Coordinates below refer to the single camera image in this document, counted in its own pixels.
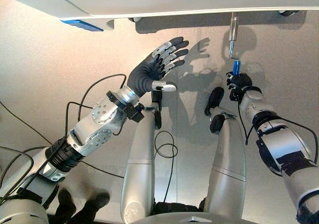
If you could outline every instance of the silver panel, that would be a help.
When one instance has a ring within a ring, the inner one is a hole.
[[[116,94],[114,94],[124,105],[131,103],[135,105],[139,101],[139,97],[128,86],[121,88]]]
[[[154,131],[152,110],[144,112],[136,129],[126,166],[121,196],[121,217],[132,223],[151,214],[154,204]]]
[[[240,220],[246,187],[245,149],[238,121],[226,117],[219,132],[204,211]]]
[[[48,224],[43,206],[32,200],[6,201],[0,208],[0,224]]]
[[[276,132],[263,135],[261,137],[269,152],[271,153],[275,163],[279,168],[281,165],[277,162],[277,158],[280,158],[286,154],[301,151],[303,155],[309,159],[310,154],[305,144],[289,128],[281,129]]]
[[[284,171],[282,172],[286,188],[292,199],[296,209],[299,208],[300,200],[307,194],[319,190],[319,168],[310,167],[304,168],[294,172],[291,176],[288,176]],[[309,210],[313,210],[314,213],[319,209],[319,195],[315,200],[309,202]]]
[[[165,213],[138,220],[134,224],[186,224],[191,221],[199,224],[256,224],[246,220],[231,221],[212,213]]]

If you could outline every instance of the robotic hand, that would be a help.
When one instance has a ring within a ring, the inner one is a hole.
[[[149,91],[175,91],[173,82],[160,81],[173,68],[181,66],[184,60],[173,62],[188,53],[187,49],[177,51],[188,45],[183,37],[176,37],[154,50],[129,75],[128,87],[139,97]]]
[[[21,220],[23,223],[47,223],[43,207],[47,208],[56,195],[58,182],[63,181],[84,157],[105,144],[126,118],[141,121],[144,106],[134,106],[139,98],[152,90],[176,90],[174,83],[161,79],[184,64],[183,60],[172,61],[188,53],[187,49],[177,51],[187,45],[188,41],[177,37],[158,47],[130,73],[126,87],[116,93],[108,91],[67,137],[33,156],[34,165],[25,178],[20,179],[30,163],[9,178],[0,189],[0,223],[15,224]]]
[[[232,89],[230,100],[238,101],[240,110],[257,131],[259,153],[267,167],[284,178],[286,188],[297,209],[302,224],[319,223],[319,169],[311,161],[308,147],[292,131],[272,105],[267,104],[258,87],[245,73],[226,74]]]

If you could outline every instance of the robot forearm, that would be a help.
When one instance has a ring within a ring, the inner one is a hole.
[[[259,140],[259,153],[267,167],[282,176],[298,210],[300,223],[319,220],[319,168],[311,161],[308,147],[267,104],[261,91],[246,74],[237,76],[230,99],[240,102],[240,110],[252,123]]]

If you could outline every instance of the black joint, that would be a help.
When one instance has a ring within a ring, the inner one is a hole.
[[[50,163],[62,172],[69,172],[84,158],[79,152],[77,152],[70,144],[66,142],[64,138],[56,141],[51,147],[45,151],[45,157],[48,158],[51,154],[61,145],[59,150],[51,158]]]
[[[141,112],[141,111],[144,110],[144,109],[145,109],[145,107],[144,107],[144,105],[141,104],[141,103],[139,103],[139,104],[136,106],[136,110],[137,110],[138,112]]]
[[[125,109],[125,105],[122,102],[120,102],[118,100],[118,98],[116,98],[115,95],[111,91],[108,91],[106,93],[106,96],[110,99],[111,102],[113,102],[121,110]]]
[[[152,91],[152,103],[158,103],[159,111],[161,111],[162,94],[163,92],[160,91]]]
[[[257,129],[265,122],[280,119],[280,117],[273,111],[261,111],[256,114],[253,118],[252,124],[257,131]]]
[[[144,118],[144,115],[132,104],[127,104],[123,109],[123,112],[129,119],[135,121],[136,123],[140,122]]]
[[[223,127],[224,121],[225,121],[225,116],[223,116],[222,114],[215,115],[209,127],[210,131],[212,133],[219,132],[221,128]]]
[[[224,96],[224,89],[222,87],[216,87],[210,94],[207,106],[205,108],[205,115],[210,116],[210,108],[215,108],[219,106],[221,100],[223,99]]]
[[[155,116],[155,128],[160,129],[161,128],[161,113],[160,113],[160,111],[155,111],[154,116]]]

